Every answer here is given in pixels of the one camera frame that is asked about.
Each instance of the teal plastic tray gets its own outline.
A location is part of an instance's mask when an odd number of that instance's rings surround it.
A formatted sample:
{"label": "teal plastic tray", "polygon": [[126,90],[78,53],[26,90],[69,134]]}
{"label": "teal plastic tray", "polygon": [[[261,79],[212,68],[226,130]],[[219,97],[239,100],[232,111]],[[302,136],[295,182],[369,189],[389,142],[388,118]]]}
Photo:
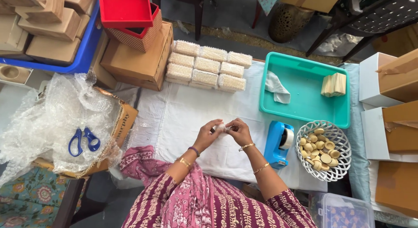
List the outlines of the teal plastic tray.
{"label": "teal plastic tray", "polygon": [[[290,103],[275,102],[273,93],[264,90],[267,71],[279,77],[290,92]],[[346,94],[340,97],[321,95],[325,76],[341,73],[347,76]],[[350,83],[346,70],[319,62],[276,52],[267,54],[260,91],[260,111],[311,122],[326,120],[340,128],[350,126]]]}

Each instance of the gold bangle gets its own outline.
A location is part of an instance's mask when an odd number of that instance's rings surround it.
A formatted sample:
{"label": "gold bangle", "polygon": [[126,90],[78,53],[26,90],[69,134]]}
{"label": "gold bangle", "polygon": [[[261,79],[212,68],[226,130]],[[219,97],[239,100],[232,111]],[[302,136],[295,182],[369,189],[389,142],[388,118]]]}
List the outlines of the gold bangle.
{"label": "gold bangle", "polygon": [[263,168],[267,167],[268,165],[269,165],[269,163],[264,164],[264,166],[263,166],[263,167],[261,167],[260,169],[258,169],[257,171],[255,171],[255,172],[254,172],[254,175],[255,175],[257,172],[261,171]]}
{"label": "gold bangle", "polygon": [[185,158],[181,158],[179,160],[180,163],[184,164],[187,168],[190,167],[190,163],[185,159]]}
{"label": "gold bangle", "polygon": [[251,143],[251,144],[248,144],[248,145],[244,145],[238,151],[243,151],[245,147],[252,146],[252,145],[255,145],[255,144],[254,143]]}

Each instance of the hand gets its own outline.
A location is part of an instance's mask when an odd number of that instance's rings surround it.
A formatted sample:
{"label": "hand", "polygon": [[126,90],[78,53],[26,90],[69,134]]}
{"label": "hand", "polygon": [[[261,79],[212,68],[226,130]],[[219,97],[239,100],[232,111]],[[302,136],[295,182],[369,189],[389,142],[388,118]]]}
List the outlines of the hand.
{"label": "hand", "polygon": [[225,127],[230,127],[227,130],[227,134],[233,136],[235,142],[241,147],[253,143],[251,135],[249,134],[249,128],[241,119],[236,118],[230,123],[226,124]]}
{"label": "hand", "polygon": [[196,150],[198,150],[199,153],[202,153],[204,150],[206,150],[206,148],[212,145],[212,143],[222,133],[222,129],[220,128],[216,129],[214,133],[211,133],[211,128],[223,123],[224,122],[222,122],[222,119],[215,119],[201,127],[199,134],[197,135],[197,139],[193,144],[193,147],[196,148]]}

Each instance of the purple bracelet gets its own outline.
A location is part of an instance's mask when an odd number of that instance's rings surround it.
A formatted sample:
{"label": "purple bracelet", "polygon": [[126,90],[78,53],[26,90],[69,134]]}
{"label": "purple bracelet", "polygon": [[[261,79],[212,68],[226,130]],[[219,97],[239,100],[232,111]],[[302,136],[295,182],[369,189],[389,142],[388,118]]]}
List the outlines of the purple bracelet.
{"label": "purple bracelet", "polygon": [[194,148],[193,146],[190,146],[188,149],[194,150],[196,152],[196,154],[197,154],[197,157],[200,156],[199,151],[197,151],[196,148]]}

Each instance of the blue scissors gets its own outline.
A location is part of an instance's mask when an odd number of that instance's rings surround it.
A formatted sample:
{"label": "blue scissors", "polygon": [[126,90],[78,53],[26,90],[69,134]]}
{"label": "blue scissors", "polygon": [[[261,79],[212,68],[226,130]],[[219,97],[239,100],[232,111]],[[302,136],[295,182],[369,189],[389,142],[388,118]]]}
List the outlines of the blue scissors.
{"label": "blue scissors", "polygon": [[[82,133],[81,129],[80,128],[77,128],[76,134],[74,134],[73,138],[71,138],[71,140],[70,140],[70,143],[68,143],[68,152],[73,157],[77,157],[77,156],[79,156],[83,152],[83,149],[81,148],[81,133]],[[87,140],[89,141],[88,147],[89,147],[89,150],[90,151],[94,152],[94,151],[96,151],[96,150],[99,149],[99,147],[100,147],[100,139],[98,139],[90,131],[90,129],[88,127],[85,127],[84,128],[84,136],[83,137],[87,137]],[[73,141],[75,139],[78,139],[78,143],[77,143],[78,154],[76,154],[76,155],[71,152],[71,144],[73,143]],[[95,145],[92,145],[91,142],[94,141],[94,140],[97,140],[97,143]]]}

